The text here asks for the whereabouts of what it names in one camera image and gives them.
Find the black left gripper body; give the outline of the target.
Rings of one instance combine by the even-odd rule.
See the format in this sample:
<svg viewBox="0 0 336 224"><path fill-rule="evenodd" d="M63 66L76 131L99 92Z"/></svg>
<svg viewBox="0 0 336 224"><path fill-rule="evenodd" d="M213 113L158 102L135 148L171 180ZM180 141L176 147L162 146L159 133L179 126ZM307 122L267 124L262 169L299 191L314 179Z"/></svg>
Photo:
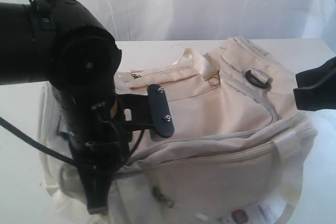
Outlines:
<svg viewBox="0 0 336 224"><path fill-rule="evenodd" d="M116 172L135 152L134 131L147 128L147 97L118 94L112 78L52 80L73 160L86 170Z"/></svg>

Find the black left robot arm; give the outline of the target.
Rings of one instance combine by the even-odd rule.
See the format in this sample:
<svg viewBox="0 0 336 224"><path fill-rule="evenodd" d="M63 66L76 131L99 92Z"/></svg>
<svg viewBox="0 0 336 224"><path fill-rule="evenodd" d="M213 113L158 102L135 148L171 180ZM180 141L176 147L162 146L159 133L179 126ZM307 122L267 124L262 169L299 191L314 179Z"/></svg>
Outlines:
<svg viewBox="0 0 336 224"><path fill-rule="evenodd" d="M49 82L68 130L71 157L5 120L1 126L74 166L91 215L107 211L113 175L133 154L129 143L135 127L125 120L114 84L121 58L113 36L76 0L1 4L1 85Z"/></svg>

